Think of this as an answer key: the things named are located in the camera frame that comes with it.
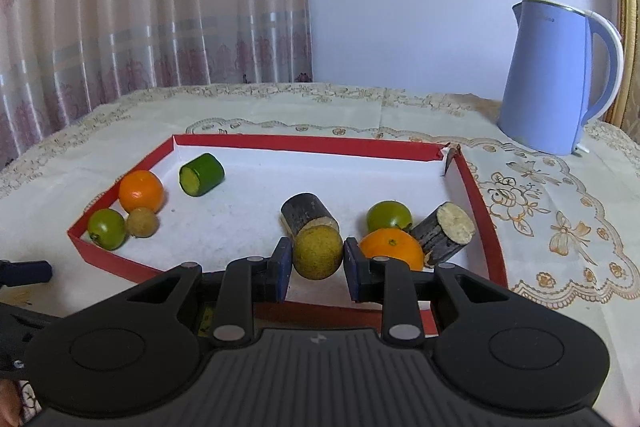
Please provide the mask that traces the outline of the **person hand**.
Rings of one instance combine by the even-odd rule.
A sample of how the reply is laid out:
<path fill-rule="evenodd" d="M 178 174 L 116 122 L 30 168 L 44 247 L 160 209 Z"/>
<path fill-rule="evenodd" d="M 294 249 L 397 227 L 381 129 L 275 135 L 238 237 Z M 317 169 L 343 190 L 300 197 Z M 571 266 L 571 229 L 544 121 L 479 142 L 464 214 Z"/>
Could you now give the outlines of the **person hand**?
<path fill-rule="evenodd" d="M 13 381 L 0 381 L 0 427 L 21 426 L 21 398 Z"/>

